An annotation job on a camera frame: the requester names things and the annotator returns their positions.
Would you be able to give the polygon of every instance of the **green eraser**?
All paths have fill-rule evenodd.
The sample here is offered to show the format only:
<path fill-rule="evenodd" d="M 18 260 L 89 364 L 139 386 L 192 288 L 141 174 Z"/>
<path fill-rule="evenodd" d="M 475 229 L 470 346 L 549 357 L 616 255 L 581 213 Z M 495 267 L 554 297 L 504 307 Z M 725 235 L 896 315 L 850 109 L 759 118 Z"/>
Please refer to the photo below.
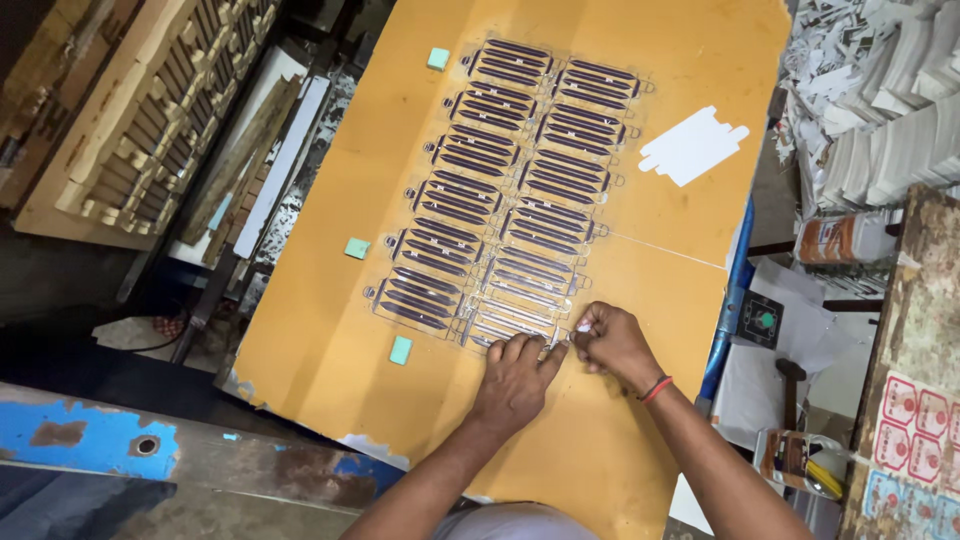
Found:
<path fill-rule="evenodd" d="M 394 339 L 394 347 L 390 351 L 390 361 L 401 366 L 407 365 L 407 356 L 410 355 L 410 348 L 414 346 L 413 339 L 397 336 Z"/>
<path fill-rule="evenodd" d="M 450 51 L 434 47 L 430 51 L 430 58 L 426 61 L 426 66 L 430 69 L 443 71 L 446 68 L 446 61 L 450 60 Z"/>
<path fill-rule="evenodd" d="M 347 248 L 344 250 L 344 253 L 351 257 L 364 258 L 367 256 L 367 248 L 370 247 L 370 242 L 364 240 L 358 240 L 356 238 L 351 238 L 347 242 Z"/>

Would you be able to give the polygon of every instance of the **person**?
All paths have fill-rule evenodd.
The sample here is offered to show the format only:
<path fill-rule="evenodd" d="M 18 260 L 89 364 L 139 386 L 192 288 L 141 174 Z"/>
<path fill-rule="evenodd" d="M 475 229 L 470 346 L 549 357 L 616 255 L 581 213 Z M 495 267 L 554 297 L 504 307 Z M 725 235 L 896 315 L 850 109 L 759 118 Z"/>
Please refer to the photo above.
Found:
<path fill-rule="evenodd" d="M 644 396 L 717 538 L 812 538 L 792 508 L 665 376 L 633 314 L 594 302 L 577 328 L 583 331 L 573 334 L 573 344 L 588 370 L 609 370 Z M 568 344 L 557 344 L 538 362 L 544 346 L 542 337 L 526 334 L 493 343 L 473 408 L 460 426 L 341 540 L 595 539 L 572 518 L 538 503 L 488 504 L 444 518 L 497 450 L 543 409 Z"/>

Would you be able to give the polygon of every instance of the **bolt hole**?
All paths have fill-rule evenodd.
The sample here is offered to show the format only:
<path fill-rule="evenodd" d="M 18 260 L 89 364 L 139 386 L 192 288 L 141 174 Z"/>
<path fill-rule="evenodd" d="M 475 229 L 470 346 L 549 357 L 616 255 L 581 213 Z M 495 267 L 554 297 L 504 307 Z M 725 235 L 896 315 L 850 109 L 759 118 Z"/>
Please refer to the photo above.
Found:
<path fill-rule="evenodd" d="M 140 444 L 136 445 L 136 449 L 141 454 L 149 454 L 156 450 L 156 441 L 153 439 L 143 439 L 140 441 Z"/>

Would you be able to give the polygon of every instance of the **right hand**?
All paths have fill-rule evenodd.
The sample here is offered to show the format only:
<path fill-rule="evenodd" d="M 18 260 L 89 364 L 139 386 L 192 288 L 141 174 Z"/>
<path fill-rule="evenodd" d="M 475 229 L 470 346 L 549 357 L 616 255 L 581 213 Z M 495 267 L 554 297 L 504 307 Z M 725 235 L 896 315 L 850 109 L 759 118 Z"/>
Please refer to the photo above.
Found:
<path fill-rule="evenodd" d="M 609 369 L 644 394 L 663 377 L 636 317 L 619 307 L 594 302 L 577 322 L 577 328 L 590 326 L 589 331 L 576 331 L 573 344 L 577 357 L 589 362 L 592 373 Z"/>

